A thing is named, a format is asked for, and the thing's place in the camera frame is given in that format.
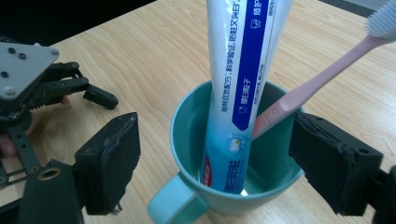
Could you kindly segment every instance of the dark background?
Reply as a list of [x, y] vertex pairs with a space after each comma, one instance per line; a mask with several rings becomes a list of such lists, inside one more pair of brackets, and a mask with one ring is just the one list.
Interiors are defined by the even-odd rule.
[[0, 35], [49, 46], [155, 0], [0, 0]]

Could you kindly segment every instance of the toothbrush handle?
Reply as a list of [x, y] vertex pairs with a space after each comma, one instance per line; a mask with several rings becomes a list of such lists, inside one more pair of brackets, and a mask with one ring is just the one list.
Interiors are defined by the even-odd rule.
[[338, 59], [335, 63], [327, 67], [321, 73], [309, 79], [303, 85], [289, 91], [274, 104], [268, 107], [263, 113], [256, 118], [254, 125], [253, 140], [274, 127], [282, 119], [295, 112], [312, 95], [329, 81], [343, 72], [346, 68], [368, 53], [370, 50], [381, 45], [387, 44], [384, 39], [367, 35], [352, 50]]

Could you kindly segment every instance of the wooden table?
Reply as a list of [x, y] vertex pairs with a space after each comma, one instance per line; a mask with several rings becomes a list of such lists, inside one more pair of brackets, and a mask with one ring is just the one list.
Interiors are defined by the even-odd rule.
[[[41, 122], [31, 140], [45, 164], [74, 163], [74, 153], [109, 120], [136, 111], [142, 156], [117, 216], [86, 223], [150, 223], [147, 205], [178, 172], [169, 146], [171, 118], [180, 100], [210, 79], [205, 0], [158, 0], [55, 45], [58, 62], [78, 62], [90, 82], [114, 93], [115, 110], [72, 95], [72, 104], [36, 111]], [[365, 35], [365, 19], [316, 0], [295, 0], [269, 80], [290, 90], [324, 69]], [[323, 117], [380, 150], [382, 169], [396, 164], [396, 45], [372, 51], [319, 91], [306, 111]], [[1, 204], [22, 195], [22, 186], [0, 192]], [[300, 178], [272, 202], [244, 216], [209, 211], [197, 223], [369, 223], [342, 217]]]

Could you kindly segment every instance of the cup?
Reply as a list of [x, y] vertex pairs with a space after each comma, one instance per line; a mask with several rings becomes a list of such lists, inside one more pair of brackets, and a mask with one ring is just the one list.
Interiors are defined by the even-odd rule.
[[[252, 142], [241, 194], [225, 193], [201, 184], [211, 90], [211, 82], [195, 88], [181, 101], [173, 116], [170, 141], [180, 172], [148, 204], [148, 213], [155, 223], [191, 223], [209, 209], [242, 215], [270, 202], [303, 174], [289, 156], [294, 117], [290, 115]], [[266, 82], [259, 114], [284, 94], [284, 90]]]

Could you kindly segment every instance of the human hand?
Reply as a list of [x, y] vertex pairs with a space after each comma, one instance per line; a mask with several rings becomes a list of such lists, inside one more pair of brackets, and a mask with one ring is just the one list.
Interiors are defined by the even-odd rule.
[[[69, 105], [70, 100], [64, 96], [61, 101], [61, 105]], [[26, 135], [32, 133], [33, 129], [39, 122], [39, 117], [33, 113], [32, 123], [30, 127], [26, 130]], [[7, 133], [0, 133], [0, 154], [2, 158], [12, 158], [18, 155], [18, 150], [15, 148], [14, 142], [9, 138]]]

